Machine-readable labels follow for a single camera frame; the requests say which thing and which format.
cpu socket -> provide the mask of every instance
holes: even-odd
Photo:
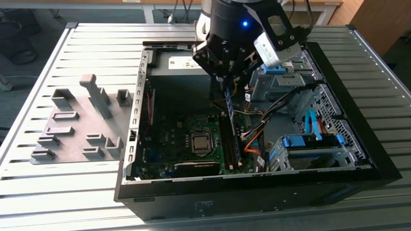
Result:
[[[212,141],[211,133],[200,132],[191,134],[191,149],[192,153],[199,157],[204,157],[211,153]]]

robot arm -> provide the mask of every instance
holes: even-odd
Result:
[[[292,28],[279,2],[212,0],[207,7],[210,32],[194,47],[192,57],[219,82],[248,79],[263,63],[276,66],[300,51],[299,42],[307,39],[308,31]],[[280,22],[276,29],[270,25],[271,17]]]

open computer tower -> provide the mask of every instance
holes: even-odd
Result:
[[[141,52],[115,200],[143,220],[328,205],[400,178],[318,43],[224,95],[191,45]]]

slotted metal worktable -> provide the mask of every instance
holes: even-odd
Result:
[[[33,166],[28,160],[52,111],[55,88],[93,73],[107,93],[135,91],[144,40],[192,40],[191,25],[79,24],[65,29],[0,148],[0,228],[28,230],[410,230],[411,95],[344,26],[318,26],[319,42],[403,179],[331,206],[144,224],[113,202],[119,162]]]

table leg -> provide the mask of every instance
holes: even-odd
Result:
[[[152,4],[141,4],[143,6],[143,11],[144,11],[144,18],[145,18],[145,23],[155,23],[155,16],[154,16],[154,5]]]
[[[319,19],[316,20],[316,25],[327,25],[330,22],[330,19],[332,17],[332,14],[335,12],[336,6],[326,6],[324,11],[320,14]]]

